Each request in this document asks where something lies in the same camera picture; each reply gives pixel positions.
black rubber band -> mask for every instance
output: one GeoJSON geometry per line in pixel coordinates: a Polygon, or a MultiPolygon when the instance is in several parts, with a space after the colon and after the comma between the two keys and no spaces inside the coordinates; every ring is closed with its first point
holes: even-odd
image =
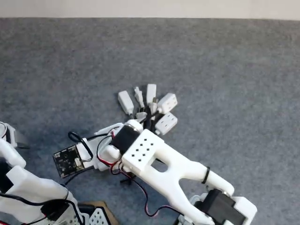
{"type": "Polygon", "coordinates": [[[203,181],[202,181],[202,184],[205,184],[205,183],[206,183],[207,178],[208,178],[208,175],[209,175],[209,173],[210,173],[210,167],[207,166],[206,168],[207,168],[207,171],[206,171],[205,177],[204,177],[204,179],[203,179],[203,181]]]}

circuit board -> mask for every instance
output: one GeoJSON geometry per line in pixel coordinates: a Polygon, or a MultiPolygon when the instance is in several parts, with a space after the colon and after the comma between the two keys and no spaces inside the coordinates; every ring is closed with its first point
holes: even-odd
{"type": "Polygon", "coordinates": [[[65,178],[84,169],[76,145],[54,153],[53,159],[61,178],[65,178]]]}

white wall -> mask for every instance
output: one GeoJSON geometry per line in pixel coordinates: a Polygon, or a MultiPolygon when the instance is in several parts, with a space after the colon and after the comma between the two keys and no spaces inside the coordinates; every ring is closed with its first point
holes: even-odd
{"type": "Polygon", "coordinates": [[[300,0],[0,0],[0,17],[192,17],[300,20],[300,0]]]}

black wire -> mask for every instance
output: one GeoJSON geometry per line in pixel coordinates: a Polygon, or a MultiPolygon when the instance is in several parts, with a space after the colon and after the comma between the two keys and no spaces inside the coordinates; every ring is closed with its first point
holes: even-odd
{"type": "Polygon", "coordinates": [[[66,203],[69,203],[73,206],[73,209],[75,211],[75,214],[76,214],[76,217],[78,218],[78,222],[80,225],[84,225],[84,222],[81,221],[80,219],[80,216],[78,214],[78,211],[77,211],[77,208],[76,208],[76,205],[74,204],[74,202],[70,201],[70,200],[67,200],[67,199],[51,199],[51,200],[48,200],[48,201],[45,201],[45,202],[30,202],[20,196],[16,196],[16,195],[10,195],[10,194],[3,194],[3,193],[0,193],[0,196],[3,197],[3,198],[9,198],[9,199],[14,199],[14,200],[17,200],[17,201],[20,201],[26,205],[31,205],[31,206],[43,206],[47,203],[51,203],[51,202],[54,202],[54,201],[57,201],[57,200],[62,200],[66,203]]]}
{"type": "Polygon", "coordinates": [[[75,143],[83,144],[83,146],[87,150],[88,154],[90,155],[90,159],[83,160],[83,162],[90,162],[93,159],[94,155],[93,155],[92,151],[90,150],[90,148],[88,147],[88,145],[84,142],[84,140],[77,133],[75,133],[73,131],[70,131],[67,135],[71,141],[73,141],[75,143]]]}
{"type": "Polygon", "coordinates": [[[99,142],[99,144],[97,145],[97,151],[96,151],[96,155],[97,155],[97,157],[98,157],[98,152],[99,152],[99,146],[100,146],[100,144],[102,143],[102,141],[104,141],[106,138],[109,138],[109,137],[112,137],[111,135],[109,135],[109,136],[106,136],[105,138],[103,138],[100,142],[99,142]]]}
{"type": "Polygon", "coordinates": [[[68,179],[68,180],[64,183],[64,186],[68,185],[68,183],[70,183],[70,182],[71,182],[75,177],[77,177],[79,174],[81,174],[81,173],[83,173],[83,172],[86,172],[86,171],[88,171],[88,170],[91,170],[91,169],[93,169],[92,166],[89,167],[89,168],[86,168],[86,169],[84,169],[84,170],[79,171],[79,172],[76,173],[73,177],[71,177],[70,179],[68,179]]]}
{"type": "Polygon", "coordinates": [[[92,137],[88,137],[86,140],[90,141],[90,140],[95,139],[95,138],[97,138],[97,137],[103,137],[103,136],[106,136],[106,135],[108,135],[108,134],[94,135],[94,136],[92,136],[92,137]]]}
{"type": "Polygon", "coordinates": [[[38,223],[38,222],[43,221],[44,219],[47,219],[47,217],[43,217],[43,218],[38,219],[38,220],[36,220],[36,221],[34,221],[34,222],[31,222],[31,223],[28,223],[28,224],[24,224],[24,225],[32,225],[32,224],[36,224],[36,223],[38,223]]]}
{"type": "Polygon", "coordinates": [[[176,209],[174,209],[172,206],[169,206],[169,205],[163,205],[163,206],[161,206],[161,207],[159,207],[153,214],[150,214],[149,212],[148,212],[148,200],[149,200],[149,197],[148,197],[148,193],[147,193],[147,191],[146,191],[146,189],[139,183],[139,182],[137,182],[136,180],[134,180],[132,177],[130,177],[129,175],[127,175],[121,168],[120,168],[120,172],[124,175],[124,176],[126,176],[126,177],[128,177],[129,179],[131,179],[143,192],[144,192],[144,194],[145,194],[145,197],[146,197],[146,202],[145,202],[145,206],[144,206],[144,211],[145,211],[145,213],[147,214],[147,216],[149,216],[149,217],[154,217],[154,216],[156,216],[157,215],[157,213],[158,213],[158,211],[160,211],[161,209],[164,209],[164,208],[167,208],[167,209],[171,209],[171,210],[173,210],[174,212],[177,212],[177,213],[179,213],[179,214],[181,214],[182,215],[182,213],[180,213],[179,211],[177,211],[176,209]]]}

white plug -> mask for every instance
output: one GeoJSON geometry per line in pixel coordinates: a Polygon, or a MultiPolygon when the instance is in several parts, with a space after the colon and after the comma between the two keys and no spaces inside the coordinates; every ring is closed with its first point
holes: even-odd
{"type": "Polygon", "coordinates": [[[177,117],[168,112],[164,115],[155,125],[155,133],[157,135],[165,135],[168,133],[178,122],[177,117]]]}
{"type": "Polygon", "coordinates": [[[149,83],[147,85],[147,95],[146,95],[147,105],[153,102],[154,98],[156,98],[156,84],[149,83]]]}
{"type": "Polygon", "coordinates": [[[147,117],[147,113],[146,112],[138,112],[136,115],[135,115],[135,118],[138,122],[141,122],[142,120],[145,120],[147,117]]]}
{"type": "Polygon", "coordinates": [[[175,94],[166,94],[157,104],[158,111],[161,114],[167,114],[178,104],[175,94]]]}
{"type": "Polygon", "coordinates": [[[119,100],[124,112],[128,115],[132,115],[135,107],[134,107],[133,102],[126,90],[118,93],[118,100],[119,100]]]}
{"type": "Polygon", "coordinates": [[[135,87],[135,98],[138,101],[138,103],[140,104],[141,108],[144,108],[144,100],[143,100],[143,93],[142,91],[139,89],[139,87],[135,87]]]}

